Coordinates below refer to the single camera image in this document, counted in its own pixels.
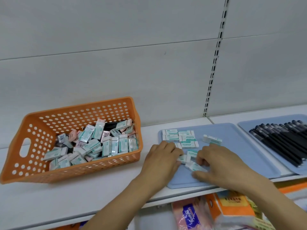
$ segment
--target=pink package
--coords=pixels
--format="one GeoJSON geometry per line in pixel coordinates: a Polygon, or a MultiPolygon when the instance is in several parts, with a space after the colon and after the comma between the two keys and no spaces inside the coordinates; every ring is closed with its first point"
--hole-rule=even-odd
{"type": "Polygon", "coordinates": [[[69,134],[68,141],[73,142],[76,138],[77,138],[77,130],[73,129],[69,134]]]}
{"type": "Polygon", "coordinates": [[[172,203],[178,230],[211,230],[212,222],[200,205],[199,198],[188,198],[172,203]]]}

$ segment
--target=left hand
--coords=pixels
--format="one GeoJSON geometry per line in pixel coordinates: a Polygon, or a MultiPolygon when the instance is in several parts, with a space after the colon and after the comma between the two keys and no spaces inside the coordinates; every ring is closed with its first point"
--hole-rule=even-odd
{"type": "Polygon", "coordinates": [[[154,195],[174,176],[181,164],[177,161],[180,155],[183,155],[183,151],[176,148],[174,143],[162,141],[159,145],[154,144],[146,156],[137,179],[146,184],[154,195]]]}

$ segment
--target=white wall panel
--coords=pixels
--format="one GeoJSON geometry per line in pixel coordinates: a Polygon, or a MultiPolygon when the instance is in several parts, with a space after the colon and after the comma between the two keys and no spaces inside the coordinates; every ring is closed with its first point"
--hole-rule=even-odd
{"type": "Polygon", "coordinates": [[[224,38],[307,29],[307,0],[230,0],[224,38]]]}
{"type": "Polygon", "coordinates": [[[29,112],[132,96],[143,125],[202,117],[216,39],[0,61],[0,144],[29,112]]]}
{"type": "Polygon", "coordinates": [[[216,38],[225,0],[0,0],[0,59],[216,38]]]}
{"type": "Polygon", "coordinates": [[[223,39],[208,115],[307,103],[305,35],[223,39]]]}

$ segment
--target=hand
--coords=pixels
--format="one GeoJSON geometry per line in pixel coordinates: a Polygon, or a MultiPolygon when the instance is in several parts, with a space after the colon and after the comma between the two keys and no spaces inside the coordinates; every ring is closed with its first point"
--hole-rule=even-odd
{"type": "Polygon", "coordinates": [[[196,162],[199,165],[210,166],[210,171],[195,171],[192,173],[194,178],[225,189],[245,193],[251,186],[270,182],[248,167],[238,155],[216,144],[204,146],[198,151],[196,162]]]}
{"type": "Polygon", "coordinates": [[[174,143],[162,141],[154,144],[144,161],[143,168],[137,179],[146,183],[152,192],[157,193],[172,179],[181,162],[178,157],[183,155],[182,149],[176,148],[174,143]]]}

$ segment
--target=right hand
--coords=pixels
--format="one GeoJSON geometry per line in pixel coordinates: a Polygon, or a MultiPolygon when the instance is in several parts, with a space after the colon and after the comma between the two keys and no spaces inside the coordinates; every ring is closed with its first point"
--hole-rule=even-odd
{"type": "Polygon", "coordinates": [[[196,163],[210,166],[210,171],[194,171],[192,173],[194,178],[225,189],[244,193],[251,186],[270,182],[248,167],[238,155],[216,144],[204,146],[198,151],[196,163]]]}

